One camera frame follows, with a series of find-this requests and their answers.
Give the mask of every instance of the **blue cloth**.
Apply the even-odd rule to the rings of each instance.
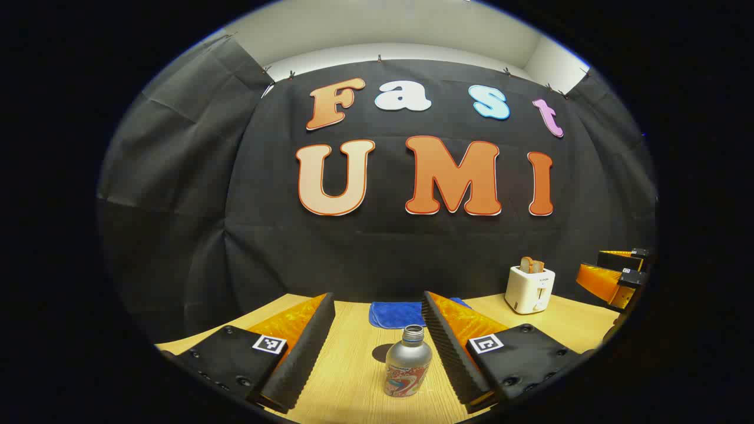
[[[459,305],[469,305],[458,297],[450,298]],[[421,302],[372,302],[369,306],[369,323],[378,328],[396,329],[411,324],[427,327],[421,317]]]

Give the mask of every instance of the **wooden table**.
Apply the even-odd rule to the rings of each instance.
[[[272,315],[309,299],[286,294],[275,301],[227,324],[248,328]],[[530,323],[578,353],[596,348],[617,312],[598,306],[552,296],[546,310],[518,315],[502,294],[464,300],[472,309],[508,327]],[[429,332],[425,341],[434,353],[432,365],[419,391],[408,398],[391,398],[382,391],[385,365],[372,357],[380,345],[396,343],[402,330],[384,330],[369,323],[369,303],[335,302],[336,316],[317,363],[309,376],[296,407],[285,416],[301,424],[309,423],[399,423],[459,422],[485,413],[466,413],[458,402],[437,355]],[[224,325],[169,343],[159,349],[183,353]]]

